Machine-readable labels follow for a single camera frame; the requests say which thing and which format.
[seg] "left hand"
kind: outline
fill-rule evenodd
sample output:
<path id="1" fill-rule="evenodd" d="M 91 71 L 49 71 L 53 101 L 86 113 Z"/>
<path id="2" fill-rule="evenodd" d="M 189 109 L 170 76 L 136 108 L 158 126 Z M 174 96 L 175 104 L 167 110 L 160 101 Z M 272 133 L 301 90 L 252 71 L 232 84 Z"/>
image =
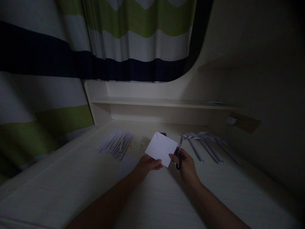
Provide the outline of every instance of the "left hand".
<path id="1" fill-rule="evenodd" d="M 163 168 L 163 165 L 161 165 L 160 159 L 155 160 L 152 157 L 145 155 L 141 157 L 139 163 L 134 167 L 130 175 L 141 183 L 151 170 L 159 170 L 161 168 Z"/>

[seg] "hand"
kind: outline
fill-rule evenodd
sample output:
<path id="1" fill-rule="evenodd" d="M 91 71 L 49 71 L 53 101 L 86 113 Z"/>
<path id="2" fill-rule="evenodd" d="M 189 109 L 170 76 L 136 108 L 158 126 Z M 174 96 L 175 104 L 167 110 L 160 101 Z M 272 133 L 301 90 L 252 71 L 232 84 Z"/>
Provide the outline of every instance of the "hand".
<path id="1" fill-rule="evenodd" d="M 180 149 L 181 158 L 183 160 L 180 171 L 181 178 L 186 183 L 193 183 L 199 181 L 196 173 L 195 163 L 191 156 L 184 150 Z M 179 164 L 179 158 L 174 154 L 169 154 L 169 157 L 177 164 Z"/>
<path id="2" fill-rule="evenodd" d="M 134 167 L 133 171 L 130 173 L 139 183 L 141 183 L 146 175 L 151 170 L 159 170 L 163 168 L 161 165 L 161 160 L 155 160 L 152 157 L 145 155 L 141 157 L 139 163 Z"/>

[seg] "navy stripe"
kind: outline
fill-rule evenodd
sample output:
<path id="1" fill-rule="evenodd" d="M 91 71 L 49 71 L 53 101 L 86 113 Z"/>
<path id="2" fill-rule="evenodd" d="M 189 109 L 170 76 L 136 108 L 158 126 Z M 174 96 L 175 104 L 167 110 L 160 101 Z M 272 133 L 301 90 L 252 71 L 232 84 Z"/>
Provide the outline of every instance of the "navy stripe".
<path id="1" fill-rule="evenodd" d="M 0 71 L 24 75 L 75 77 L 117 81 L 175 80 L 183 75 L 186 58 L 117 62 L 89 51 L 72 51 L 67 42 L 0 21 L 3 33 Z"/>

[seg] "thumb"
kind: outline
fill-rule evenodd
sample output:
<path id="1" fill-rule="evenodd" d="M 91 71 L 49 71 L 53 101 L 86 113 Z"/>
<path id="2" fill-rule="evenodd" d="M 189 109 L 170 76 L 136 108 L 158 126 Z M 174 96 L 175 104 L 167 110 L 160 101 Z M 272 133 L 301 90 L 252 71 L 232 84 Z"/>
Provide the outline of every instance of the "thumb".
<path id="1" fill-rule="evenodd" d="M 176 163 L 179 164 L 179 158 L 174 154 L 169 154 L 169 157 Z"/>
<path id="2" fill-rule="evenodd" d="M 153 169 L 153 168 L 159 166 L 159 165 L 161 164 L 161 162 L 162 162 L 162 161 L 161 161 L 160 159 L 151 162 L 151 163 L 150 163 L 150 168 Z"/>

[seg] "white shelf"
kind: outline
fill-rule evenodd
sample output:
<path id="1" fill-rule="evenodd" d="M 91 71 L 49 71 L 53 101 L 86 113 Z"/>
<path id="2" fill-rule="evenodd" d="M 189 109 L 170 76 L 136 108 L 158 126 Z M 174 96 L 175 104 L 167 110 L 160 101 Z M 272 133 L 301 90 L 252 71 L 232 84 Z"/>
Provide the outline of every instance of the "white shelf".
<path id="1" fill-rule="evenodd" d="M 124 105 L 142 105 L 155 107 L 177 107 L 177 108 L 197 108 L 197 109 L 214 109 L 214 110 L 239 110 L 234 106 L 211 106 L 204 105 L 197 100 L 173 100 L 173 99 L 148 99 L 148 98 L 123 98 L 108 97 L 102 100 L 91 100 L 92 103 L 104 104 L 124 104 Z"/>

